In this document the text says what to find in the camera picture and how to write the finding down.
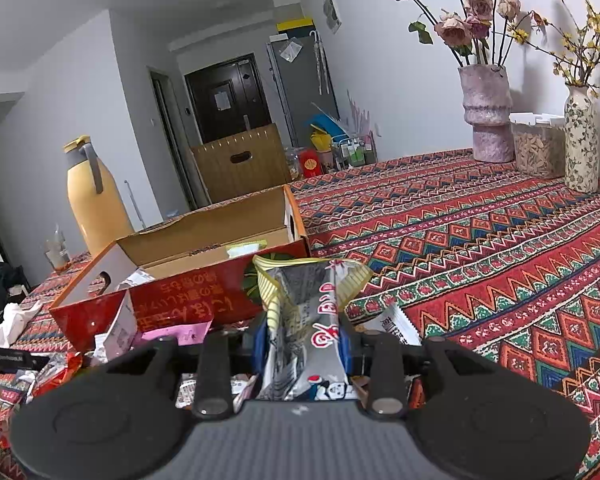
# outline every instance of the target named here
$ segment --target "doorway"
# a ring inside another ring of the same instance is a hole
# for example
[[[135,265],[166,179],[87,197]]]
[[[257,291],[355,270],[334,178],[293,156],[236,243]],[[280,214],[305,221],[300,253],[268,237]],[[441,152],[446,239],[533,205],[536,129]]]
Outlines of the doorway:
[[[202,142],[271,124],[253,54],[185,76]]]
[[[194,189],[191,183],[190,170],[187,169],[187,155],[192,158],[190,154],[188,142],[184,142],[184,131],[181,131],[174,120],[179,117],[178,104],[176,101],[171,81],[167,75],[160,74],[157,72],[150,72],[151,82],[154,86],[155,102],[158,105],[158,111],[160,113],[160,122],[162,123],[162,129],[164,136],[167,139],[167,145],[173,159],[173,165],[182,187],[187,205],[190,210],[194,211],[198,208],[196,203],[196,197]]]

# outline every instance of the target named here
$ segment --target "tablecloth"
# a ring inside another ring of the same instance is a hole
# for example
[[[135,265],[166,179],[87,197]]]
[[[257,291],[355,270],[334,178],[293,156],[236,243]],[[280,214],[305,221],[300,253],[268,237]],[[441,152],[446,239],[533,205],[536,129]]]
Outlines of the tablecloth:
[[[600,480],[600,190],[581,194],[513,163],[476,162],[471,150],[408,156],[292,189],[313,256],[353,258],[375,272],[347,308],[352,320],[397,304],[421,336],[451,338],[567,396],[592,433],[578,478]],[[27,301],[51,302],[86,258]],[[68,349],[46,309],[15,346]],[[18,400],[8,390],[0,418]],[[1,443],[0,471],[23,478]]]

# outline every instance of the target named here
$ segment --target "white container lid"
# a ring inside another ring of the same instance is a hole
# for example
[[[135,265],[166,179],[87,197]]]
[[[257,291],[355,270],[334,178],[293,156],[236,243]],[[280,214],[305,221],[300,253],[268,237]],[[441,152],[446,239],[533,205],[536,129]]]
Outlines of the white container lid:
[[[564,116],[551,114],[511,114],[509,120],[513,124],[526,124],[527,126],[549,126],[563,128]]]

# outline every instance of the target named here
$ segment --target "floral vase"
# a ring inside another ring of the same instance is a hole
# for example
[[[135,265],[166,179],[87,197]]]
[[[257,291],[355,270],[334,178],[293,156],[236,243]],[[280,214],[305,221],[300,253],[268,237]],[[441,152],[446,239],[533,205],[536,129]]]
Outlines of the floral vase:
[[[566,176],[564,183],[580,193],[598,190],[598,131],[593,101],[587,87],[568,86],[564,105],[566,138]]]
[[[474,159],[510,162],[516,156],[509,114],[513,101],[507,69],[469,65],[459,69],[464,120],[474,127]]]

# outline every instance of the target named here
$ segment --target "gray gripper base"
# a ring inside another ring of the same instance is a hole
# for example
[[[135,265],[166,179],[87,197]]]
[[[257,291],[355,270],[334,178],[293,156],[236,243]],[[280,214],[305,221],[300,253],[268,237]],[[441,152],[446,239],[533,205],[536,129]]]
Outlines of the gray gripper base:
[[[236,417],[196,426],[147,480],[453,480],[406,428],[361,413],[355,401],[248,401]]]

